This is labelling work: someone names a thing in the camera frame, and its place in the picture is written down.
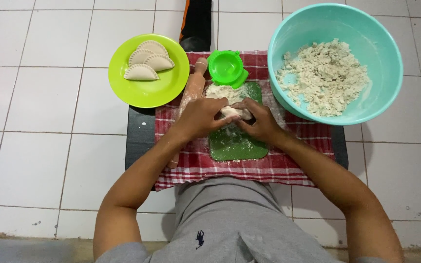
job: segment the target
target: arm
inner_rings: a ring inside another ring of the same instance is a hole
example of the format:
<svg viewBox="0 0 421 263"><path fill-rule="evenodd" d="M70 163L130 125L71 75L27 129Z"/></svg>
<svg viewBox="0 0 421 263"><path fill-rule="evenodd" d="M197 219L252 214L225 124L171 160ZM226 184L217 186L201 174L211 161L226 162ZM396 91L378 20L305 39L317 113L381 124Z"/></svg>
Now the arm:
<svg viewBox="0 0 421 263"><path fill-rule="evenodd" d="M204 137L232 121L231 118L214 120L224 106L228 106L226 98L191 101L177 123L114 183L97 214L95 260L117 245L141 241L137 209L147 199L160 172L175 153L189 141Z"/></svg>
<svg viewBox="0 0 421 263"><path fill-rule="evenodd" d="M345 215L350 262L362 256L403 262L399 239L382 205L353 173L279 127L268 107L244 100L256 122L237 125L255 138L286 152Z"/></svg>

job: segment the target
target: wooden rolling pin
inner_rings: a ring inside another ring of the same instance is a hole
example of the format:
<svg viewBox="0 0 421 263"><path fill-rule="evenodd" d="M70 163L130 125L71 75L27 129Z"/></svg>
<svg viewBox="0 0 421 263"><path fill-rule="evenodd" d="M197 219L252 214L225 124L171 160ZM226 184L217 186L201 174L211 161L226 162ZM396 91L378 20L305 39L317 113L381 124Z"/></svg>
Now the wooden rolling pin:
<svg viewBox="0 0 421 263"><path fill-rule="evenodd" d="M202 97L202 92L204 90L204 85L206 84L206 79L204 78L204 73L207 70L207 59L200 57L196 61L194 67L194 73L188 77L188 82L184 88L183 98L180 103L180 107L176 114L175 122L181 116L181 113L186 108L186 105L190 100L194 100ZM178 161L180 160L180 153L177 153L171 161L168 162L167 167L175 169L178 166Z"/></svg>

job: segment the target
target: turquoise bowl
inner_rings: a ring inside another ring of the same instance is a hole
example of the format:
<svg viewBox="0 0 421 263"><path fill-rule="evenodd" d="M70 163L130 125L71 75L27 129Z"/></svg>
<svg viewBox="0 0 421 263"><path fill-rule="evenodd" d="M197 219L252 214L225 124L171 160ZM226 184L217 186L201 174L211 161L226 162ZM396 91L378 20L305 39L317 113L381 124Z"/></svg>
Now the turquoise bowl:
<svg viewBox="0 0 421 263"><path fill-rule="evenodd" d="M274 72L284 65L285 52L295 56L304 45L330 42L334 38L349 44L360 64L368 66L371 84L341 116L317 117L306 110L307 103L295 105L280 88ZM331 125L358 124L383 113L397 97L404 74L399 48L382 24L361 10L332 3L307 6L284 19L269 44L268 70L272 93L286 110Z"/></svg>

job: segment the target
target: red checkered cloth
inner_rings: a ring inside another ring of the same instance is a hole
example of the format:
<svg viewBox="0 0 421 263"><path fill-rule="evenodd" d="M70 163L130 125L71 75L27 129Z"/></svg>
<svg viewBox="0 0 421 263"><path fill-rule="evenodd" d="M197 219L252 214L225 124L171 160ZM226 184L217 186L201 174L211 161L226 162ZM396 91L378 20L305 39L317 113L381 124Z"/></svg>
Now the red checkered cloth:
<svg viewBox="0 0 421 263"><path fill-rule="evenodd" d="M190 73L199 57L208 57L210 52L189 52ZM261 87L262 102L270 107L278 124L296 134L307 144L334 159L329 125L310 122L284 110L274 98L268 81L267 52L242 51L240 57L249 76L247 81L255 81ZM209 73L205 75L206 85L210 85ZM158 141L173 124L182 96L155 110L155 141ZM155 190L160 191L179 183L197 182L215 176L233 176L243 180L277 182L291 185L314 187L314 183L300 167L281 150L270 147L266 157L257 160L215 161L209 155L207 138L189 142L180 152L180 161L175 169L165 168Z"/></svg>

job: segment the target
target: white tile floor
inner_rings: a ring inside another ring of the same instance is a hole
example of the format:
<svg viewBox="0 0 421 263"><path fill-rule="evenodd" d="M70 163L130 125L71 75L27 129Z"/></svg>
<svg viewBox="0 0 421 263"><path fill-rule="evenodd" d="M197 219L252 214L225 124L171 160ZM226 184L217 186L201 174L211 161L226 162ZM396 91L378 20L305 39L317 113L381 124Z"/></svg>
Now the white tile floor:
<svg viewBox="0 0 421 263"><path fill-rule="evenodd" d="M283 17L319 2L329 1L214 0L212 46L266 50ZM134 35L178 39L184 3L0 0L0 232L92 238L100 202L124 171L128 107L110 90L108 62ZM421 246L421 0L347 4L389 29L406 75L388 111L346 127L350 170L377 194L403 246ZM317 189L274 189L323 245L347 245L343 215ZM151 193L139 209L144 241L170 239L174 200L173 188Z"/></svg>

